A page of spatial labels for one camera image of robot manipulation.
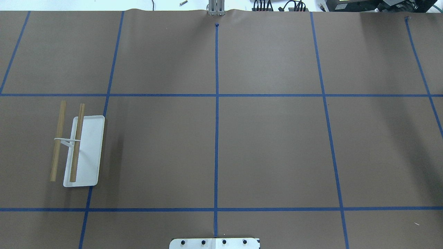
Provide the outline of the white towel rack base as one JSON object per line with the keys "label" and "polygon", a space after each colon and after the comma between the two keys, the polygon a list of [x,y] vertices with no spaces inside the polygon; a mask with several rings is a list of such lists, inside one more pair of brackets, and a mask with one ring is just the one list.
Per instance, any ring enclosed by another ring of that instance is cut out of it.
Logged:
{"label": "white towel rack base", "polygon": [[76,181],[71,182],[73,146],[74,142],[77,141],[75,136],[78,122],[78,117],[74,117],[71,137],[69,139],[62,139],[62,144],[68,146],[63,180],[64,187],[84,187],[98,184],[105,121],[106,119],[103,115],[84,116]]}

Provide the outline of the outer wooden rack bar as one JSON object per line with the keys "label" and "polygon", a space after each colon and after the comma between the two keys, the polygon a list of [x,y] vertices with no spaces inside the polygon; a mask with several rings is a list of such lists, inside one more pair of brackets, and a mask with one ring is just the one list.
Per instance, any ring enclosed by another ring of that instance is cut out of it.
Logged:
{"label": "outer wooden rack bar", "polygon": [[60,103],[60,111],[57,118],[57,128],[56,128],[56,136],[54,138],[54,148],[53,148],[53,156],[51,161],[51,171],[49,175],[49,181],[55,182],[57,177],[57,166],[59,162],[60,157],[60,147],[61,147],[61,140],[63,133],[63,126],[65,121],[65,109],[66,109],[66,101],[62,100]]}

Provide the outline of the aluminium frame post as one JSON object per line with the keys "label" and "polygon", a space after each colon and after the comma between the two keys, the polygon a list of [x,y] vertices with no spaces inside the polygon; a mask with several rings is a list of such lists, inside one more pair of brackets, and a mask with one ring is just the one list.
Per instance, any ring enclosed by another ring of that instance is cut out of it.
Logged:
{"label": "aluminium frame post", "polygon": [[207,5],[207,11],[209,16],[224,16],[225,1],[224,0],[209,0]]}

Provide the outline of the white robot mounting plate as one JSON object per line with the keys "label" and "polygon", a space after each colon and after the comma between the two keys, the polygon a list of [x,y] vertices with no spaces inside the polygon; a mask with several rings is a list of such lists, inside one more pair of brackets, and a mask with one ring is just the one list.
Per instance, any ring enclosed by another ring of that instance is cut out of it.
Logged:
{"label": "white robot mounting plate", "polygon": [[257,238],[177,238],[170,249],[260,249]]}

